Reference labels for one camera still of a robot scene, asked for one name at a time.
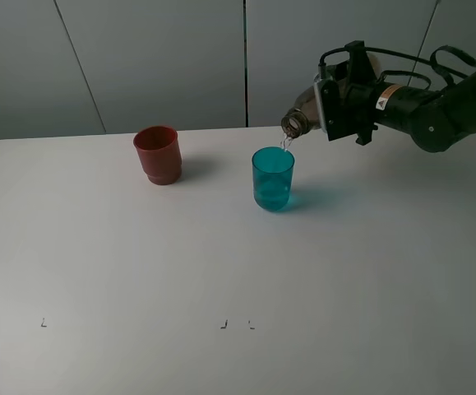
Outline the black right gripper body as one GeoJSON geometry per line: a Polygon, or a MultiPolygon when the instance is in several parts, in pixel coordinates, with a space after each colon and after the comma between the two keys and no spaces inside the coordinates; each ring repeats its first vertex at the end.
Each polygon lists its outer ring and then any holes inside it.
{"type": "Polygon", "coordinates": [[[352,84],[346,93],[347,119],[354,130],[377,125],[410,134],[410,114],[417,108],[417,89],[389,82],[352,84]]]}

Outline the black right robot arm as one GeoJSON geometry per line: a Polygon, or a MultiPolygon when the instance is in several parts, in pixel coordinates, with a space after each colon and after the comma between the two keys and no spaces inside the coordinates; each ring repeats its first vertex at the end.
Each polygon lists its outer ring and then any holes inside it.
{"type": "Polygon", "coordinates": [[[373,51],[365,44],[346,46],[349,73],[344,107],[347,119],[357,122],[357,143],[367,145],[379,126],[409,135],[422,150],[447,151],[476,134],[476,58],[443,45],[424,60],[444,82],[438,91],[388,82],[393,70],[374,72],[373,51]]]}

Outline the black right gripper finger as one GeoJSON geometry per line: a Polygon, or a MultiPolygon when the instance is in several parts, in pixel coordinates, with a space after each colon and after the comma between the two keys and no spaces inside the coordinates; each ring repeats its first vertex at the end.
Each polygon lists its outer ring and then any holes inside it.
{"type": "Polygon", "coordinates": [[[370,85],[377,79],[377,58],[368,54],[365,43],[355,40],[344,47],[349,54],[348,84],[370,85]]]}
{"type": "Polygon", "coordinates": [[[357,127],[356,143],[360,146],[366,146],[372,141],[372,134],[377,130],[377,125],[361,125],[357,127]]]}

